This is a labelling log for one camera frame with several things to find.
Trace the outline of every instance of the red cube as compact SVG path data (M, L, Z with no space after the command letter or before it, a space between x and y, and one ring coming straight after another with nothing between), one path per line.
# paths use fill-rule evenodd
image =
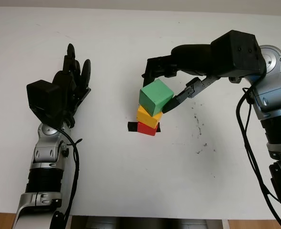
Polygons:
M150 126L147 126L144 123L138 122L137 123L137 132L155 136L156 130L158 129L158 125L155 128L151 128Z

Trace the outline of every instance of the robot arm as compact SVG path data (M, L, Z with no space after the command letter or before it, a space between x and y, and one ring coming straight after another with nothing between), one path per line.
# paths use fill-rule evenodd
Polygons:
M169 56L148 59L142 75L143 86L162 75L176 76L177 71L205 75L206 78L200 80L196 77L187 83L185 89L164 106L163 113L186 98L193 98L222 77L228 77L232 83L240 83L242 78L251 83L252 91L247 101L253 104L266 130L270 156L277 160L270 166L270 171L273 187L281 202L281 51L274 46L259 46L252 34L230 31L210 45L181 45L174 48Z
M79 172L78 141L74 143L70 138L70 128L74 127L73 116L78 106L90 92L89 80L90 61L85 61L80 72L74 47L69 44L63 70L57 72L52 83L39 80L27 85L30 108L42 123L38 128L39 140L31 160L29 181L20 197L12 228L66 227ZM69 205L63 214L57 208L62 205L61 180L69 145L74 148L76 168Z

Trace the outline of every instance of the stacked blocks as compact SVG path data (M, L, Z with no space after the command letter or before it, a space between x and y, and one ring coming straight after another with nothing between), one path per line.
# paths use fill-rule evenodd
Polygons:
M137 131L155 136L163 106L173 97L173 91L161 80L156 80L140 90L137 110Z

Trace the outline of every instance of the green cube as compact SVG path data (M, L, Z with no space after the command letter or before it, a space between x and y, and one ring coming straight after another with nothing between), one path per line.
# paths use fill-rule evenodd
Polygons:
M141 88L140 105L151 116L155 116L172 97L173 91L158 79Z

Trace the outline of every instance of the white table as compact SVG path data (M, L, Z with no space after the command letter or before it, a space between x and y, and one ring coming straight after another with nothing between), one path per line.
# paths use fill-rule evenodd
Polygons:
M275 16L0 8L0 212L16 211L37 142L39 121L28 107L26 85L52 81L71 42L77 59L92 63L92 91L72 130L74 139L83 138L72 214L272 219L235 117L246 81L217 81L165 114L155 137L127 131L127 122L136 119L147 58L169 55L180 44L210 43L231 29L281 48L281 17ZM191 78L179 73L161 79L178 93ZM273 160L254 113L248 133L273 190L268 168ZM66 167L71 176L63 181L65 194L73 168ZM272 202L281 217L281 206Z

